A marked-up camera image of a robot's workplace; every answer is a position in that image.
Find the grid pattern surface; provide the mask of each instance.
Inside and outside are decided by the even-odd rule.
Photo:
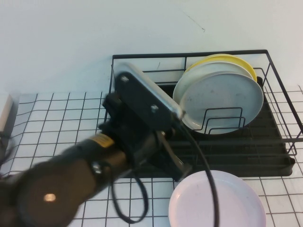
[[[270,103],[273,114],[279,113],[297,136],[298,128],[291,112],[284,106],[283,94],[274,93],[277,103]],[[303,120],[303,91],[301,87],[288,92]],[[104,122],[106,111],[102,107],[104,95],[95,93],[54,93],[23,95],[12,136],[16,147],[13,156],[1,167],[4,175],[13,175],[36,163],[60,154],[64,149],[98,132],[98,124]],[[275,116],[277,125],[282,125],[280,116]],[[288,138],[279,127],[283,138]],[[253,177],[243,180],[258,194],[267,214],[268,227],[303,227],[303,143],[296,143],[297,156],[293,173],[289,177]],[[177,186],[171,178],[142,179],[150,198],[150,209],[136,227],[169,227],[169,199]],[[140,190],[133,179],[120,179],[116,193],[124,214],[139,217],[143,210]],[[117,217],[109,189],[105,189],[82,204],[71,227],[127,227]]]

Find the white wall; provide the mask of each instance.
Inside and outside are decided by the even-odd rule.
[[[301,0],[0,0],[0,91],[108,88],[120,53],[268,49],[303,84]]]

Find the black cable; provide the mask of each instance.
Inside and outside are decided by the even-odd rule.
[[[187,130],[186,126],[183,124],[183,122],[176,123],[176,128],[187,138],[187,140],[192,144],[192,146],[196,149],[197,154],[200,156],[201,160],[203,161],[205,165],[205,172],[210,184],[210,188],[213,195],[213,202],[214,202],[214,227],[219,227],[220,224],[220,214],[219,214],[219,200],[218,200],[218,194],[217,189],[214,183],[213,175],[210,171],[210,167],[208,165],[208,162],[200,149],[198,143],[196,140],[192,137],[192,135]]]
[[[110,178],[111,178],[111,180],[110,180],[110,186],[111,186],[111,192],[112,192],[112,196],[113,196],[114,207],[116,209],[116,212],[117,212],[117,215],[119,216],[119,218],[121,218],[123,221],[125,221],[128,224],[135,224],[135,223],[138,223],[138,222],[142,221],[145,218],[145,216],[146,216],[146,214],[148,212],[148,207],[149,207],[149,205],[148,205],[148,195],[147,195],[147,191],[146,191],[146,188],[145,188],[144,184],[142,183],[142,181],[140,180],[140,178],[137,176],[136,172],[133,171],[134,179],[136,180],[136,182],[139,185],[139,188],[141,190],[142,197],[143,197],[144,209],[143,209],[142,215],[139,217],[138,220],[135,221],[135,220],[132,220],[129,217],[125,216],[122,213],[122,211],[121,211],[121,209],[119,207],[119,204],[117,202],[116,193],[115,193],[115,190],[114,190],[114,175],[113,175],[113,168],[112,168],[112,166],[109,163],[107,163],[107,162],[100,162],[100,164],[102,166],[107,166],[107,167],[110,168]]]

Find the plate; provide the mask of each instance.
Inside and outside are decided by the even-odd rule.
[[[190,67],[188,67],[185,72],[188,72],[190,70],[192,70],[194,67],[205,63],[205,62],[212,62],[212,61],[225,61],[225,62],[230,62],[230,63],[234,63],[237,64],[243,68],[245,68],[252,76],[252,78],[254,79],[254,81],[257,81],[257,75],[255,70],[253,69],[253,67],[245,60],[243,60],[242,58],[236,57],[234,55],[231,54],[225,54],[225,53],[220,53],[220,54],[213,54],[213,55],[209,55],[206,58],[192,64]]]
[[[219,197],[220,227],[265,227],[266,214],[256,193],[240,178],[212,171]],[[205,171],[186,177],[169,201],[171,227],[213,227],[213,197]]]
[[[223,61],[206,62],[183,74],[174,89],[173,100],[179,104],[183,94],[192,83],[207,74],[218,71],[233,71],[252,78],[251,74],[246,69],[237,64]]]
[[[205,134],[224,134],[250,123],[263,105],[261,87],[234,72],[211,73],[193,83],[179,103],[184,124]]]

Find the black wire dish rack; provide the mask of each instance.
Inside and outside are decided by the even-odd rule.
[[[242,109],[231,106],[231,109],[239,109],[239,115],[232,117],[239,119],[239,126],[234,132],[211,135],[216,128],[206,131],[210,119],[203,123],[208,134],[192,131],[211,169],[239,177],[290,175],[295,164],[292,156],[297,155],[295,143],[303,142],[303,126],[267,50],[113,55],[112,69],[115,63],[131,62],[172,96],[174,87],[186,68],[208,55],[218,53],[237,55],[254,67],[258,84],[264,92],[264,103],[258,116],[248,125],[245,125]],[[109,92],[113,89],[112,82],[113,70]],[[290,132],[285,117],[285,114],[290,113],[295,120],[292,132],[298,132],[295,136]],[[176,134],[169,143],[184,163],[195,167],[194,172],[204,170],[197,155],[192,152],[190,143],[183,136]],[[168,177],[149,164],[142,166],[138,173],[140,177]]]

